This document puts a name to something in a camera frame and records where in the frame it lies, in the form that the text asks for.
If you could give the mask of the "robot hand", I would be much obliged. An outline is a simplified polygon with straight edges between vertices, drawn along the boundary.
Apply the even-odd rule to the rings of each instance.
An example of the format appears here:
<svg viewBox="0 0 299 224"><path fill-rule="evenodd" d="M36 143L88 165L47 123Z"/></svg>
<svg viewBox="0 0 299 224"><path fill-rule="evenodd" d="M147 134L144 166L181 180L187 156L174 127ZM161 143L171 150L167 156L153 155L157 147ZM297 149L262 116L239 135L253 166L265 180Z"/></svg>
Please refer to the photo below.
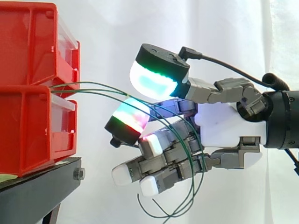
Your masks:
<svg viewBox="0 0 299 224"><path fill-rule="evenodd" d="M188 59L209 57L187 47L174 53L141 45L130 81L157 102L128 98L105 125L112 146L141 151L113 168L116 185L139 182L144 196L155 196L212 168L244 169L261 158L265 97L244 78L213 84L190 78Z"/></svg>

